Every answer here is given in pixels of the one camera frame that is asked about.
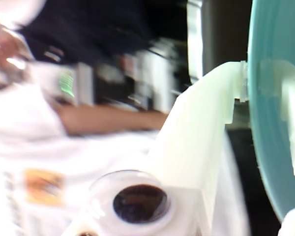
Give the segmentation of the hand beside black watch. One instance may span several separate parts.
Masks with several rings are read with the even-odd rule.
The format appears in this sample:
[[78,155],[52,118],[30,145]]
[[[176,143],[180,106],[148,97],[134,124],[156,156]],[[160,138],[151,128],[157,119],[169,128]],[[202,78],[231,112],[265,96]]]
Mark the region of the hand beside black watch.
[[21,42],[0,24],[0,90],[28,80],[28,60]]

